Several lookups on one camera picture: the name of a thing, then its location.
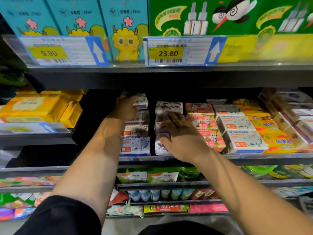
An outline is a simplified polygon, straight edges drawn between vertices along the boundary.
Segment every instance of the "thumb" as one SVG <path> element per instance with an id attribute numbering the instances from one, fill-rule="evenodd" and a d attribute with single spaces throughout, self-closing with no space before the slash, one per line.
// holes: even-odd
<path id="1" fill-rule="evenodd" d="M 172 141 L 171 141 L 168 137 L 166 137 L 165 134 L 162 134 L 162 133 L 158 133 L 156 136 L 157 136 L 156 138 L 157 138 L 168 150 L 170 150 Z"/>

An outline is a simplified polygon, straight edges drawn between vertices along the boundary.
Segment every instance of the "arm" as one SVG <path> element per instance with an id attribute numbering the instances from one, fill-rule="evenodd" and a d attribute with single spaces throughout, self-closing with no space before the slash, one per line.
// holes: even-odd
<path id="1" fill-rule="evenodd" d="M 246 234 L 312 234 L 309 217 L 208 147 L 184 116 L 170 116 L 164 122 L 171 138 L 157 137 L 175 157 L 202 172 Z"/>
<path id="2" fill-rule="evenodd" d="M 114 188 L 123 123 L 135 117 L 137 109 L 133 102 L 136 97 L 121 96 L 116 100 L 115 109 L 103 120 L 51 193 L 51 196 L 66 196 L 89 205 L 102 225 Z"/>

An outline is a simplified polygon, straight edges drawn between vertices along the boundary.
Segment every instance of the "black shirt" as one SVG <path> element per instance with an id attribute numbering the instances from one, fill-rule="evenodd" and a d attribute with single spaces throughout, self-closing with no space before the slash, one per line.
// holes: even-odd
<path id="1" fill-rule="evenodd" d="M 100 235 L 101 230 L 99 217 L 88 205 L 63 196 L 51 196 L 35 209 L 15 235 Z M 149 225 L 138 235 L 190 235 L 199 231 L 208 235 L 223 235 L 205 225 L 190 221 Z"/>

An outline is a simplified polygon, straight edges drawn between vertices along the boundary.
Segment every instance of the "person's left hand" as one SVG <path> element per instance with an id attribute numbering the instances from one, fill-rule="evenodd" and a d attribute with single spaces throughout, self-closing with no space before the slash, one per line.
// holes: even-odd
<path id="1" fill-rule="evenodd" d="M 139 106 L 133 106 L 137 97 L 138 95 L 133 95 L 126 98 L 126 91 L 123 91 L 120 97 L 117 97 L 116 107 L 108 117 L 119 119 L 123 122 L 133 120 L 139 110 Z"/>

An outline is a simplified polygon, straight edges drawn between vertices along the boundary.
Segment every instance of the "person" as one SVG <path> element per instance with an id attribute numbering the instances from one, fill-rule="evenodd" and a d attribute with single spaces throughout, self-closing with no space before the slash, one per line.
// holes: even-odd
<path id="1" fill-rule="evenodd" d="M 135 98 L 125 94 L 117 98 L 115 109 L 103 120 L 51 195 L 15 234 L 101 234 L 116 178 L 123 123 L 134 118 L 138 110 L 132 106 Z M 164 117 L 164 122 L 171 137 L 158 134 L 157 138 L 177 159 L 201 171 L 245 234 L 313 233 L 308 216 L 208 147 L 183 115 L 172 113 L 169 118 Z M 194 222 L 173 226 L 148 226 L 140 235 L 194 231 L 221 234 Z"/>

